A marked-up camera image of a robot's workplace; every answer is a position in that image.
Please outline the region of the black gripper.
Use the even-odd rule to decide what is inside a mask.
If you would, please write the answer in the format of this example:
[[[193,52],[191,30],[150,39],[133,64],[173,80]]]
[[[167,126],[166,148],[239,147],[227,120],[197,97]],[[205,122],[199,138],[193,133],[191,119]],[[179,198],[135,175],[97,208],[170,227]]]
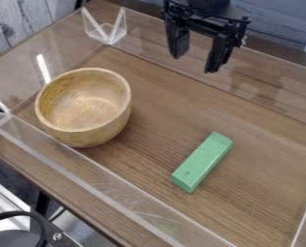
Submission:
[[[165,0],[162,18],[169,49],[178,59],[189,50],[190,31],[213,38],[205,73],[215,73],[227,63],[234,46],[241,47],[250,24],[249,15],[233,0]]]

